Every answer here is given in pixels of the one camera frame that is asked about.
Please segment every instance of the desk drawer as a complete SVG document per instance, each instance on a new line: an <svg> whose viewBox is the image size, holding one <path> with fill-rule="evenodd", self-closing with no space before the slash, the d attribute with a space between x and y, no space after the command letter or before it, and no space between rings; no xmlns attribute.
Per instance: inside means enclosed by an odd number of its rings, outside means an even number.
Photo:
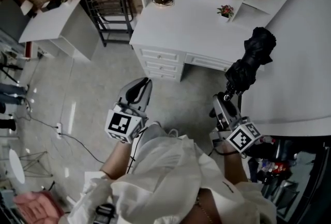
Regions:
<svg viewBox="0 0 331 224"><path fill-rule="evenodd" d="M159 78L159 79L163 79L163 80L172 80L172 81L180 82L180 78L182 76L179 74L164 73L164 72L154 71L154 70L149 70L149 69L144 69L144 70L145 70L146 75L150 78Z"/></svg>
<svg viewBox="0 0 331 224"><path fill-rule="evenodd" d="M202 67L212 68L227 71L231 67L232 63L223 61L221 59L196 55L196 54L186 54L185 63L198 65Z"/></svg>
<svg viewBox="0 0 331 224"><path fill-rule="evenodd" d="M185 60L185 52L181 51L139 45L134 45L133 48L140 60L154 59L176 64L183 64Z"/></svg>
<svg viewBox="0 0 331 224"><path fill-rule="evenodd" d="M162 71L165 73L174 73L174 74L182 74L183 66L181 65L170 65L166 63L159 63L155 61L141 61L143 68L150 70Z"/></svg>

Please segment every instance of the white cabinet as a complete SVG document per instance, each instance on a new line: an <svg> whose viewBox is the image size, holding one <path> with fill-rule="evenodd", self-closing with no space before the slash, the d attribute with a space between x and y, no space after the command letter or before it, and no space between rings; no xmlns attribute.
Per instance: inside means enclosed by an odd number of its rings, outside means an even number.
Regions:
<svg viewBox="0 0 331 224"><path fill-rule="evenodd" d="M133 45L141 66L149 78L180 82L186 53L177 50Z"/></svg>
<svg viewBox="0 0 331 224"><path fill-rule="evenodd" d="M47 12L37 12L24 29L19 43L33 41L51 56L60 49L74 59L88 62L99 41L98 32L82 6L81 0Z"/></svg>
<svg viewBox="0 0 331 224"><path fill-rule="evenodd" d="M231 63L222 61L220 59L215 59L211 57L190 54L190 53L186 54L185 63L212 68L212 69L218 69L222 71L227 71L228 68L230 68L232 65Z"/></svg>
<svg viewBox="0 0 331 224"><path fill-rule="evenodd" d="M182 74L183 65L170 65L153 61L141 61L144 68L150 70L159 70L166 73Z"/></svg>
<svg viewBox="0 0 331 224"><path fill-rule="evenodd" d="M185 59L185 53L177 50L145 47L134 45L134 50L140 60L155 59L160 62L170 62L183 64Z"/></svg>
<svg viewBox="0 0 331 224"><path fill-rule="evenodd" d="M170 74L170 73L164 73L164 72L158 72L154 70L145 69L145 73L150 78L158 78L163 80L171 80L171 81L177 81L180 82L181 75L177 74Z"/></svg>

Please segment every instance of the tripod stand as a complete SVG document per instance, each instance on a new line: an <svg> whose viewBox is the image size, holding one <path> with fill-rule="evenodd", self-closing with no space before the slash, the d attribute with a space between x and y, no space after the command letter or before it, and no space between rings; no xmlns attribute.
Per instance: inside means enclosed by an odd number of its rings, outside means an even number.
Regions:
<svg viewBox="0 0 331 224"><path fill-rule="evenodd" d="M22 68L16 65L4 65L0 63L0 71L2 71L8 78L10 78L13 82L18 83L11 75L9 75L4 68L14 69L14 70L23 70Z"/></svg>

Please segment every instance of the black umbrella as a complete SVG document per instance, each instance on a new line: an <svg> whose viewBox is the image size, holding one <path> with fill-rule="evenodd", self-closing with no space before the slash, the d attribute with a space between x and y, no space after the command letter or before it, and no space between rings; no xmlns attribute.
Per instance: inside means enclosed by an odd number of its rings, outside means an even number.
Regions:
<svg viewBox="0 0 331 224"><path fill-rule="evenodd" d="M276 38L263 27L256 27L251 38L244 42L245 54L233 63L225 73L227 91L224 100L229 101L234 93L243 94L255 82L255 75L260 65L273 61L271 51L276 46Z"/></svg>

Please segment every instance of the pink chair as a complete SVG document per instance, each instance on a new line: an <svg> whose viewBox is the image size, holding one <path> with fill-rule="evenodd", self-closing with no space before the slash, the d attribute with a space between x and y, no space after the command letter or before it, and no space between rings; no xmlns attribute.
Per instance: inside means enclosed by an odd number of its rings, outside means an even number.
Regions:
<svg viewBox="0 0 331 224"><path fill-rule="evenodd" d="M49 191L18 195L14 203L28 224L57 224L64 215Z"/></svg>

